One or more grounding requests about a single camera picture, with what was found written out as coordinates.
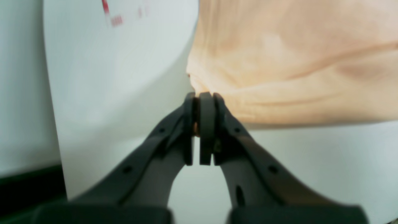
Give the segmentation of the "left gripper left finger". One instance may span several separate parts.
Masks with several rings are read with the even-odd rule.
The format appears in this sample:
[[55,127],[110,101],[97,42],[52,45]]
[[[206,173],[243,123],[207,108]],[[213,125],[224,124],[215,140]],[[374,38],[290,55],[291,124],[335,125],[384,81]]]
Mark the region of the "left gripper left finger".
[[195,94],[94,187],[67,203],[40,207],[33,224],[172,224],[173,181],[193,163]]

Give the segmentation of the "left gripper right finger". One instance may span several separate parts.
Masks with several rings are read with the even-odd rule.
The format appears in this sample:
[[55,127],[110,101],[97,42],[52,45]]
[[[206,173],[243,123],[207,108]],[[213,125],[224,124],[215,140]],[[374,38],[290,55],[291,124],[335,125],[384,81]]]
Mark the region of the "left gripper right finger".
[[359,206],[334,202],[292,175],[229,112],[221,95],[199,95],[200,164],[222,169],[228,224],[367,224]]

